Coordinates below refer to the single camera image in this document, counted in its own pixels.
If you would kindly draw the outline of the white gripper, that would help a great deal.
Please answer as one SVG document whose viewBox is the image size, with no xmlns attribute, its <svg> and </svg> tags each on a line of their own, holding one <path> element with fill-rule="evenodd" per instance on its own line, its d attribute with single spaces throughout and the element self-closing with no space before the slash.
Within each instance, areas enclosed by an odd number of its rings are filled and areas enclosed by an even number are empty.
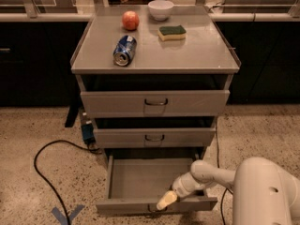
<svg viewBox="0 0 300 225">
<path fill-rule="evenodd" d="M 161 211 L 172 203 L 186 198 L 200 188 L 200 183 L 192 176 L 190 172 L 177 177 L 172 183 L 172 190 L 168 190 L 157 203 L 157 210 Z"/>
</svg>

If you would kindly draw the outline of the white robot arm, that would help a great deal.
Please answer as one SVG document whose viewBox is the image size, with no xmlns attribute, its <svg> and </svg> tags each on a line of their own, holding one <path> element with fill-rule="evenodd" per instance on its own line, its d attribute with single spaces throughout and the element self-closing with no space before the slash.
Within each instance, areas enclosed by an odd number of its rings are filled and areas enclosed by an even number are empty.
<svg viewBox="0 0 300 225">
<path fill-rule="evenodd" d="M 293 225 L 300 218 L 300 180 L 263 157 L 247 158 L 234 171 L 196 160 L 174 180 L 157 209 L 214 184 L 232 191 L 232 225 Z"/>
</svg>

